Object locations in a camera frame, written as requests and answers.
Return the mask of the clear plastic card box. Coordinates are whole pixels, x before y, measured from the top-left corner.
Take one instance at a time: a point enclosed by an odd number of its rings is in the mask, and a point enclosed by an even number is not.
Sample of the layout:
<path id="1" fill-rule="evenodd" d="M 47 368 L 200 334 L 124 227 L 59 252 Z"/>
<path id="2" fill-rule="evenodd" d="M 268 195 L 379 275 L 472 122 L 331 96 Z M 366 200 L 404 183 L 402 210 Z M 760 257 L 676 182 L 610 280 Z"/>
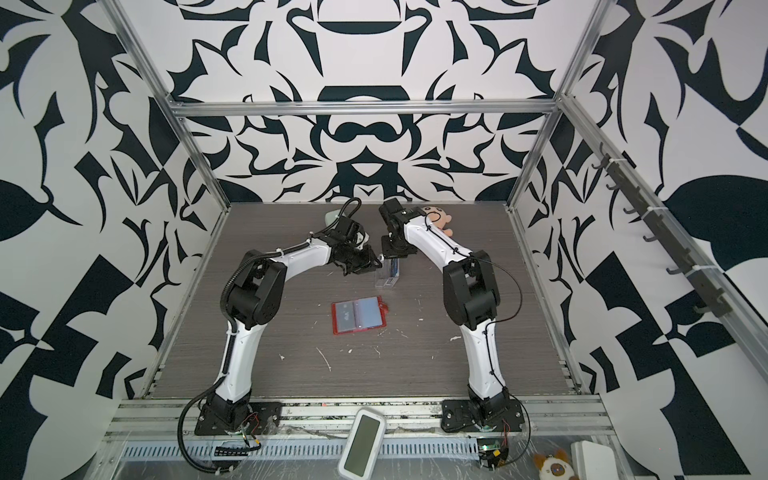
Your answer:
<path id="1" fill-rule="evenodd" d="M 400 276 L 399 259 L 381 256 L 379 261 L 381 267 L 375 271 L 375 287 L 393 288 Z"/>

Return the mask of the red card holder wallet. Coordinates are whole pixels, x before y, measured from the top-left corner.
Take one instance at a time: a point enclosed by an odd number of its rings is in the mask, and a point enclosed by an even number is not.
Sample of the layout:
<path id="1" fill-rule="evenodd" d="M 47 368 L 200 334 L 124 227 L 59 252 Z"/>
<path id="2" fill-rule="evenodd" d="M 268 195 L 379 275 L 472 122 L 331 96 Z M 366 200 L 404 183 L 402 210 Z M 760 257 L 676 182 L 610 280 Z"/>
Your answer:
<path id="1" fill-rule="evenodd" d="M 334 335 L 384 328 L 388 306 L 381 296 L 336 302 L 331 305 Z"/>

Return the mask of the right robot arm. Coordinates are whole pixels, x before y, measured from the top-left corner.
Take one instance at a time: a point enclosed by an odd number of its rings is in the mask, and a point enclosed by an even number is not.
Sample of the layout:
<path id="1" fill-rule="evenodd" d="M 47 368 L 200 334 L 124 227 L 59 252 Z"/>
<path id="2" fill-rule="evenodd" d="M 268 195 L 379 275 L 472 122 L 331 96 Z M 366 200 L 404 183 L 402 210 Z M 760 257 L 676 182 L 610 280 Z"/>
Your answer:
<path id="1" fill-rule="evenodd" d="M 379 207 L 379 213 L 387 227 L 382 237 L 386 258 L 420 252 L 440 269 L 443 304 L 449 318 L 460 327 L 468 359 L 470 411 L 477 423 L 487 424 L 510 401 L 495 340 L 501 295 L 490 257 L 483 250 L 461 246 L 421 208 L 389 199 Z"/>

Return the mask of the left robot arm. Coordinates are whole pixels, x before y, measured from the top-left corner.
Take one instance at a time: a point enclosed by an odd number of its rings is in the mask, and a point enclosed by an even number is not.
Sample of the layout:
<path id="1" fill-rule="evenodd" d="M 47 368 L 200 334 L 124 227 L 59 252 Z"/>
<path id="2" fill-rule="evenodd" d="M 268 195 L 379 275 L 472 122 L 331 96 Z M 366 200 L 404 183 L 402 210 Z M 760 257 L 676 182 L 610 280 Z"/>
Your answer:
<path id="1" fill-rule="evenodd" d="M 380 267 L 359 222 L 340 215 L 298 245 L 268 253 L 250 250 L 225 284 L 220 309 L 228 322 L 228 340 L 215 386 L 205 395 L 204 412 L 224 422 L 226 429 L 235 429 L 248 416 L 259 342 L 280 309 L 285 284 L 328 264 L 345 275 Z"/>

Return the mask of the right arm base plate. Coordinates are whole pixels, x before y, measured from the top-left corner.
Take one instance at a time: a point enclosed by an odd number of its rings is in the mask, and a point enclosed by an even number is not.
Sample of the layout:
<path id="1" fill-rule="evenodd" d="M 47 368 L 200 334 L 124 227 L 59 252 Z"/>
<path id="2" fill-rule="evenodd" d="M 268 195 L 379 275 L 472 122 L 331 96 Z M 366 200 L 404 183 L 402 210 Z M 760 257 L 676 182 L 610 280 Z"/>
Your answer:
<path id="1" fill-rule="evenodd" d="M 521 403 L 503 394 L 485 400 L 470 398 L 441 402 L 440 428 L 446 433 L 521 432 L 526 423 Z"/>

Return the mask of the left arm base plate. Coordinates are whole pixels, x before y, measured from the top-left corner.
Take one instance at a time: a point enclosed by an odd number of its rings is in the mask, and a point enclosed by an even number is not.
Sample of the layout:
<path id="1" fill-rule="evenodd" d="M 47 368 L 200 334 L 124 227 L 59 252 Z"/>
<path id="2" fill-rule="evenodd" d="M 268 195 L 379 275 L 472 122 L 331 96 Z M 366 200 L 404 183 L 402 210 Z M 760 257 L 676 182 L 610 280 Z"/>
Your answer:
<path id="1" fill-rule="evenodd" d="M 271 434 L 281 422 L 281 402 L 228 402 L 213 401 L 204 404 L 198 415 L 194 434 L 197 436 L 223 436 L 244 432 L 248 436 Z"/>

